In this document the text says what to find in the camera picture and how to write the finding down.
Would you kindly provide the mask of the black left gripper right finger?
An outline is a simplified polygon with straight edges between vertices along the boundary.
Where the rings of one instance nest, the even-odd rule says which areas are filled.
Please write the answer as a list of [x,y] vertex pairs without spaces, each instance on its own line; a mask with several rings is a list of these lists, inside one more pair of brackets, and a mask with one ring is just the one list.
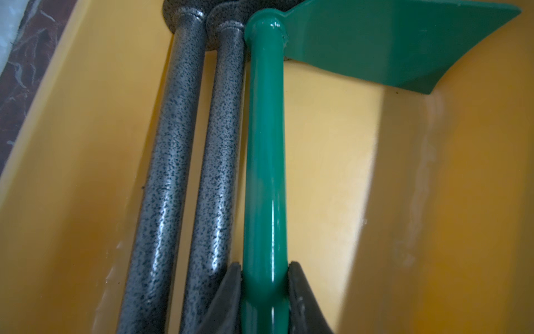
[[287,278],[290,303],[289,333],[333,334],[298,262],[289,264]]

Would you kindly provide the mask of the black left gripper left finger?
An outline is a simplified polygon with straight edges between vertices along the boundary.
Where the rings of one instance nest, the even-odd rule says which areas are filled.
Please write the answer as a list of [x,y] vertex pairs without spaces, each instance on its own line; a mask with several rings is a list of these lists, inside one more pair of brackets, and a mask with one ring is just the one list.
[[241,333],[241,265],[232,263],[196,333]]

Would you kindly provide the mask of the grey hoe red grip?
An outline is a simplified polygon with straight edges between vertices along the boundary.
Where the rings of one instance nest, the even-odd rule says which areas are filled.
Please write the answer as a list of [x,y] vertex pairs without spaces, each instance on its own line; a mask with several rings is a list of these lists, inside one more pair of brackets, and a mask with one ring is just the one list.
[[165,1],[173,32],[118,333],[165,333],[207,45],[217,1]]
[[179,331],[200,327],[227,271],[241,133],[245,19],[240,1],[207,19],[217,62]]

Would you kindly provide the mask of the green hoe red grip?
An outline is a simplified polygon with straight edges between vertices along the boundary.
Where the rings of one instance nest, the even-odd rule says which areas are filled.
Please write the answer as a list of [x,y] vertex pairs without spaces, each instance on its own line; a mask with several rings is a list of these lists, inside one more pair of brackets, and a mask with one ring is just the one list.
[[459,59],[520,12],[485,1],[303,1],[250,17],[243,333],[289,333],[285,58],[427,95]]

